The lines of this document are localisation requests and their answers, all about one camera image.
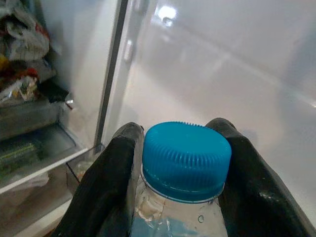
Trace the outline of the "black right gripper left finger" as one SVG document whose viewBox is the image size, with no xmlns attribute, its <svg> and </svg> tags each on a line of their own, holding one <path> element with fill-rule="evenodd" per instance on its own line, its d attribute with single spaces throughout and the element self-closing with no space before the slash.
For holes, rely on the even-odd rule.
<svg viewBox="0 0 316 237">
<path fill-rule="evenodd" d="M 85 172 L 53 236 L 130 235 L 143 144 L 144 129 L 134 122 L 114 133 Z"/>
</svg>

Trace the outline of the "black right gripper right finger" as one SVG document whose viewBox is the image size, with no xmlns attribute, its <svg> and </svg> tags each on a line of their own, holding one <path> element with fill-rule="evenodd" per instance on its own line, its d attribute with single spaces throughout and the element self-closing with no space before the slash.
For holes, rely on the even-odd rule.
<svg viewBox="0 0 316 237">
<path fill-rule="evenodd" d="M 232 148 L 219 204 L 230 237 L 314 237 L 316 229 L 277 173 L 225 118 L 206 124 Z"/>
</svg>

